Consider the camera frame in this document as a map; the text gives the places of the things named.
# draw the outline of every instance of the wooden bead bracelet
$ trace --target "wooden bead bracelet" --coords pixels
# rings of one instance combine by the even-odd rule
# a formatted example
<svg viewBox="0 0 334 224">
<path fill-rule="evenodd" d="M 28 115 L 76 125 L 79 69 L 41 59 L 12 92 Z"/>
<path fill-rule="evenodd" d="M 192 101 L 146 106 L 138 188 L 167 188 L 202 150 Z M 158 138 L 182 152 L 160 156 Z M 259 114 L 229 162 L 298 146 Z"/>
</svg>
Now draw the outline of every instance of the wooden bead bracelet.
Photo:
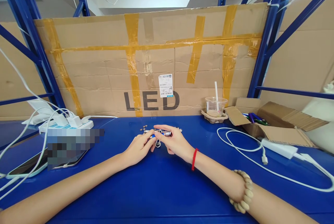
<svg viewBox="0 0 334 224">
<path fill-rule="evenodd" d="M 246 213 L 246 211 L 249 210 L 249 205 L 252 202 L 252 198 L 253 198 L 253 182 L 251 180 L 251 178 L 249 177 L 248 174 L 246 174 L 244 171 L 241 170 L 234 170 L 234 172 L 236 172 L 237 174 L 239 174 L 240 176 L 242 176 L 244 178 L 245 181 L 245 194 L 243 196 L 243 199 L 240 203 L 235 202 L 234 200 L 232 200 L 231 198 L 229 198 L 230 203 L 234 206 L 234 208 L 241 213 Z"/>
</svg>

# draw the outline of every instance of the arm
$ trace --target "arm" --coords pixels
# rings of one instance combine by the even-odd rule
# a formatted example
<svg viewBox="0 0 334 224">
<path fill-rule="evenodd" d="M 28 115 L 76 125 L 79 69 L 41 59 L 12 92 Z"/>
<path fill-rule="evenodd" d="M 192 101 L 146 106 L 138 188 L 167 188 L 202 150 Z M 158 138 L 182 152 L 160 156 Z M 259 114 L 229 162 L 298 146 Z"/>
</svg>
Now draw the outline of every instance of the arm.
<svg viewBox="0 0 334 224">
<path fill-rule="evenodd" d="M 0 223 L 46 223 L 64 207 L 113 174 L 141 161 L 156 141 L 156 138 L 148 141 L 153 133 L 151 130 L 138 135 L 123 153 L 72 175 L 5 209 L 0 212 Z"/>
<path fill-rule="evenodd" d="M 176 154 L 184 161 L 192 163 L 195 149 L 183 137 L 179 129 L 167 125 L 155 125 L 154 128 L 172 131 L 172 137 L 165 137 L 158 132 L 155 135 L 166 145 L 169 154 Z M 235 202 L 242 200 L 245 182 L 240 175 L 199 151 L 196 154 L 195 167 Z M 248 213 L 259 223 L 316 223 L 306 214 L 254 183 L 253 194 Z"/>
</svg>

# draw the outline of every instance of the red string bracelet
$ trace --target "red string bracelet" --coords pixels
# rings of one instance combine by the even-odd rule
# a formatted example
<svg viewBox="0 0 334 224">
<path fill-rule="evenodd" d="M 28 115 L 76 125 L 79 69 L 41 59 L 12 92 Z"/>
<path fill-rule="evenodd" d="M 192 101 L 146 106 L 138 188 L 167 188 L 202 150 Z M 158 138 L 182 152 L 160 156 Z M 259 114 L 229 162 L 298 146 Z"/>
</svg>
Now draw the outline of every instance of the red string bracelet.
<svg viewBox="0 0 334 224">
<path fill-rule="evenodd" d="M 195 171 L 195 159 L 196 159 L 196 153 L 197 153 L 198 149 L 196 148 L 194 151 L 194 156 L 192 157 L 192 166 L 191 166 L 191 170 Z"/>
</svg>

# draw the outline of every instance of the sticker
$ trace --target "sticker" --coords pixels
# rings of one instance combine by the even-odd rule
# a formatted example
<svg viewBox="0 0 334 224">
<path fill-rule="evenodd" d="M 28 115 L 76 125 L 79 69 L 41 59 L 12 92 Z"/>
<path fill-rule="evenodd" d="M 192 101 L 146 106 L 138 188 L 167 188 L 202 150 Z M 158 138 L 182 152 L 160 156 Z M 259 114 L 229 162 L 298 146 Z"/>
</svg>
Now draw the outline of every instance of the sticker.
<svg viewBox="0 0 334 224">
<path fill-rule="evenodd" d="M 173 76 L 165 74 L 159 76 L 160 98 L 173 97 Z"/>
</svg>

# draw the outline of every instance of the smartphone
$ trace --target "smartphone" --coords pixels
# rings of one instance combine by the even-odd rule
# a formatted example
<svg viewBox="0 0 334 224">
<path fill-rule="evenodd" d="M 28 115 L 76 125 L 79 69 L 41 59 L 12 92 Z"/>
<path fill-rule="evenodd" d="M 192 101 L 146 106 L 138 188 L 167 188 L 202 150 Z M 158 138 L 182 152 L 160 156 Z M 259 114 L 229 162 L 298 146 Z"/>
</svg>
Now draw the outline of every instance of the smartphone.
<svg viewBox="0 0 334 224">
<path fill-rule="evenodd" d="M 69 162 L 60 164 L 53 169 L 59 169 L 59 168 L 66 168 L 66 167 L 72 167 L 79 163 L 79 161 L 82 159 L 82 157 L 88 152 L 88 150 L 84 151 L 83 153 L 75 156 L 74 158 L 70 159 Z"/>
<path fill-rule="evenodd" d="M 7 174 L 6 178 L 7 179 L 12 179 L 14 177 L 24 178 L 25 176 L 27 176 L 27 174 L 29 174 L 31 170 L 36 166 L 36 163 L 40 155 L 41 152 L 33 156 L 30 160 L 24 162 L 14 170 L 11 170 L 9 174 Z M 45 148 L 41 162 L 39 163 L 35 171 L 29 175 L 29 177 L 33 177 L 39 174 L 44 168 L 47 167 L 47 165 L 48 165 L 48 149 Z"/>
</svg>

